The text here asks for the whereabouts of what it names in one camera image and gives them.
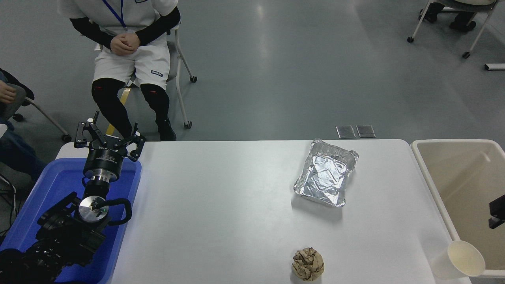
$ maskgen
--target clasped hands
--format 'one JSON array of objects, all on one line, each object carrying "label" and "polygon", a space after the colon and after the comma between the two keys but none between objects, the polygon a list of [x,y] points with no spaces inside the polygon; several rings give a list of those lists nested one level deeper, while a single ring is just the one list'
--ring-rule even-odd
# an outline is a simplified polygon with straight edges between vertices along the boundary
[{"label": "clasped hands", "polygon": [[124,56],[133,54],[140,46],[136,33],[122,33],[111,40],[111,50],[114,54]]}]

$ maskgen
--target person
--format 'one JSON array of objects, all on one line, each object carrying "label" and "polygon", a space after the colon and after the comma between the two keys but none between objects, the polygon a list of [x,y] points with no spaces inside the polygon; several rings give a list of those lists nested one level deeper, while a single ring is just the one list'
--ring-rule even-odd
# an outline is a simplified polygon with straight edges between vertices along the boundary
[{"label": "person", "polygon": [[91,95],[105,118],[123,137],[132,132],[118,98],[133,72],[156,114],[160,140],[177,139],[168,118],[165,91],[170,69],[166,32],[180,22],[178,0],[58,0],[58,13],[73,27],[104,46],[95,59]]},{"label": "person", "polygon": [[[469,4],[469,5],[490,5],[495,2],[495,0],[458,0],[459,2]],[[430,23],[434,23],[437,21],[437,15],[442,12],[445,6],[440,3],[431,3],[426,11],[426,15],[424,19]],[[462,11],[456,15],[454,21],[449,24],[449,27],[454,30],[458,30],[461,32],[468,32],[475,28],[477,25],[475,21],[472,21],[474,17],[474,12],[466,12]]]},{"label": "person", "polygon": [[0,162],[10,168],[30,175],[37,181],[46,163],[35,154],[35,150],[14,132],[14,126],[8,119],[23,105],[24,98],[34,99],[33,92],[20,83],[9,72],[0,69],[0,125],[7,129],[0,135]]}]

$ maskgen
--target white shorts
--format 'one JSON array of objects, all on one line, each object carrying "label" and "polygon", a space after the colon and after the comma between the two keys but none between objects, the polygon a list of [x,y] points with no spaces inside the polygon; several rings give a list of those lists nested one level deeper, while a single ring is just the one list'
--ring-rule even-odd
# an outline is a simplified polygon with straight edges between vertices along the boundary
[{"label": "white shorts", "polygon": [[127,83],[133,72],[138,84],[154,84],[163,89],[167,87],[170,71],[170,52],[168,47],[146,45],[136,52],[119,56],[104,48],[95,59],[93,81],[100,78],[112,78]]}]

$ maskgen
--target hand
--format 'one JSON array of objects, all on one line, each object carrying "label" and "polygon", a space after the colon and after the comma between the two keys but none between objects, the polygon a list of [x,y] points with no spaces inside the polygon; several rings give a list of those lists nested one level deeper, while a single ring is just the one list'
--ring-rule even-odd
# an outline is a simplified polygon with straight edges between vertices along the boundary
[{"label": "hand", "polygon": [[136,33],[122,33],[118,35],[118,37],[122,43],[133,48],[134,52],[137,51],[137,48],[140,46],[140,39]]},{"label": "hand", "polygon": [[135,52],[135,50],[127,46],[121,41],[121,35],[116,35],[112,40],[111,40],[111,51],[120,56],[124,55],[130,55]]},{"label": "hand", "polygon": [[0,103],[12,104],[16,98],[16,89],[0,81]]}]

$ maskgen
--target person's knee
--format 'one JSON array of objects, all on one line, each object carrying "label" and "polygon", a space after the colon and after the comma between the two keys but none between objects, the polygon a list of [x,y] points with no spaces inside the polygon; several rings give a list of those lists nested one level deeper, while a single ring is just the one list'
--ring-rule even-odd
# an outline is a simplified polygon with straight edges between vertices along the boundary
[{"label": "person's knee", "polygon": [[162,87],[154,84],[141,84],[140,90],[142,91],[144,97],[148,97],[149,95],[167,94]]},{"label": "person's knee", "polygon": [[91,95],[94,101],[98,104],[103,101],[110,100],[110,98],[117,97],[119,89],[124,86],[125,83],[112,79],[112,78],[100,78],[93,81],[91,85]]}]

